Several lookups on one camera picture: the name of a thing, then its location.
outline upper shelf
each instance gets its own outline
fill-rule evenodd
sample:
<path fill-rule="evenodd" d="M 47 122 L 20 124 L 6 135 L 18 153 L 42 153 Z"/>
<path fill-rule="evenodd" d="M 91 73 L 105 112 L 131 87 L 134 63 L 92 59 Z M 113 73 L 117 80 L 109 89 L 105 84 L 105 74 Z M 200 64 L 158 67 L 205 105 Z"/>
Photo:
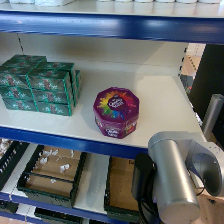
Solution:
<path fill-rule="evenodd" d="M 224 43 L 224 4 L 98 2 L 0 4 L 0 31 Z"/>
<path fill-rule="evenodd" d="M 134 159 L 147 153 L 161 131 L 201 132 L 179 77 L 113 71 L 82 71 L 81 97 L 72 117 L 7 110 L 0 100 L 0 137 Z M 102 135 L 93 104 L 109 87 L 130 89 L 140 100 L 137 129 L 124 139 Z"/>

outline cardboard tray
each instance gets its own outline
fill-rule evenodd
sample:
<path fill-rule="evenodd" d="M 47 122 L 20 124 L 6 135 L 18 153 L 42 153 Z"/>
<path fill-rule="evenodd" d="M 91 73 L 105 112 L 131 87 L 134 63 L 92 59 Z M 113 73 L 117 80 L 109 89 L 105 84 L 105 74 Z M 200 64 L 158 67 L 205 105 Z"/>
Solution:
<path fill-rule="evenodd" d="M 6 153 L 0 159 L 0 190 L 11 176 L 15 166 L 23 156 L 29 143 L 14 141 L 9 146 Z"/>
<path fill-rule="evenodd" d="M 34 215 L 41 218 L 46 223 L 52 224 L 81 224 L 82 218 L 47 209 L 36 208 Z"/>
<path fill-rule="evenodd" d="M 77 157 L 79 160 L 75 158 L 71 159 L 70 157 L 69 161 L 72 150 L 64 150 L 63 153 L 60 153 L 60 150 L 63 149 L 59 149 L 57 156 L 49 156 L 49 162 L 41 165 L 39 161 L 44 157 L 42 155 L 43 151 L 50 148 L 57 149 L 43 145 L 37 146 L 19 178 L 17 189 L 23 191 L 31 200 L 72 208 L 78 191 L 86 153 L 81 153 L 80 158 Z M 80 154 L 77 151 L 73 152 L 75 157 Z M 68 171 L 65 171 L 65 175 L 63 175 L 58 171 L 59 167 L 66 163 L 72 163 L 72 165 Z"/>
<path fill-rule="evenodd" d="M 133 163 L 133 160 L 110 157 L 104 195 L 104 210 L 109 218 L 126 222 L 139 221 L 137 201 L 131 193 Z"/>
<path fill-rule="evenodd" d="M 14 214 L 18 209 L 19 204 L 0 200 L 0 211 Z"/>

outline metal cylinder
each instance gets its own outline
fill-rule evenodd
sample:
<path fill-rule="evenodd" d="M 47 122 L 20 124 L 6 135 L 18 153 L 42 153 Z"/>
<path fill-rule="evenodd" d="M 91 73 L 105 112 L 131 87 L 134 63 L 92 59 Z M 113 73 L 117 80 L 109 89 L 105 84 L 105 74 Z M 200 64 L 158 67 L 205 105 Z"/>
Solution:
<path fill-rule="evenodd" d="M 190 177 L 177 143 L 161 140 L 149 149 L 157 165 L 153 195 L 161 220 L 166 224 L 189 224 L 200 214 Z"/>
<path fill-rule="evenodd" d="M 222 109 L 223 102 L 224 97 L 221 94 L 212 95 L 201 127 L 202 132 L 207 140 L 209 139 L 215 126 L 219 113 Z"/>
<path fill-rule="evenodd" d="M 135 200 L 139 201 L 146 193 L 147 181 L 152 169 L 153 161 L 149 155 L 140 153 L 136 156 L 131 189 Z"/>

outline purple tin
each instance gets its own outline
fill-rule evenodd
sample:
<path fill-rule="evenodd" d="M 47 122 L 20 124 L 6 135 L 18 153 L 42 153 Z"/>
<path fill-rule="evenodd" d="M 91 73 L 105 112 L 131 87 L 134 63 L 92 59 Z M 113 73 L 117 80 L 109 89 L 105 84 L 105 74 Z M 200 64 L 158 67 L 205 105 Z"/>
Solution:
<path fill-rule="evenodd" d="M 97 95 L 93 111 L 103 135 L 124 138 L 136 129 L 139 99 L 128 89 L 111 87 Z"/>

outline blue shelf edge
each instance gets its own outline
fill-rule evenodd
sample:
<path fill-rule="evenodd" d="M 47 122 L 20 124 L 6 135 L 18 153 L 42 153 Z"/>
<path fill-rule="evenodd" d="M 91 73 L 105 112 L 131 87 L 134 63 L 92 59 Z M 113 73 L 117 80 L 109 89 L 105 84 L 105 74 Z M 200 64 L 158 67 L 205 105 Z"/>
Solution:
<path fill-rule="evenodd" d="M 12 195 L 12 201 L 15 202 L 15 203 L 32 205 L 32 206 L 36 206 L 38 208 L 48 209 L 48 210 L 51 210 L 51 211 L 66 213 L 66 214 L 69 214 L 69 215 L 74 215 L 74 216 L 78 216 L 78 217 L 93 219 L 93 220 L 106 222 L 106 223 L 128 224 L 127 222 L 123 222 L 123 221 L 119 221 L 119 220 L 115 220 L 115 219 L 110 219 L 110 218 L 107 217 L 107 215 L 104 215 L 104 214 L 85 211 L 85 210 L 76 209 L 76 208 L 70 209 L 70 208 L 66 208 L 66 207 L 62 207 L 62 206 L 58 206 L 58 205 L 52 205 L 52 204 L 47 204 L 47 203 L 44 203 L 44 202 L 33 201 L 33 200 L 30 200 L 29 198 L 16 196 L 16 195 Z"/>
<path fill-rule="evenodd" d="M 0 211 L 0 216 L 7 217 L 9 219 L 17 219 L 17 220 L 21 220 L 21 221 L 26 221 L 25 216 L 22 216 L 22 215 L 19 215 L 19 214 L 11 214 L 11 213 Z"/>
<path fill-rule="evenodd" d="M 0 32 L 224 44 L 224 18 L 0 11 Z"/>
<path fill-rule="evenodd" d="M 97 142 L 5 127 L 0 127 L 0 137 L 127 159 L 135 159 L 139 153 L 148 153 L 147 148 Z"/>

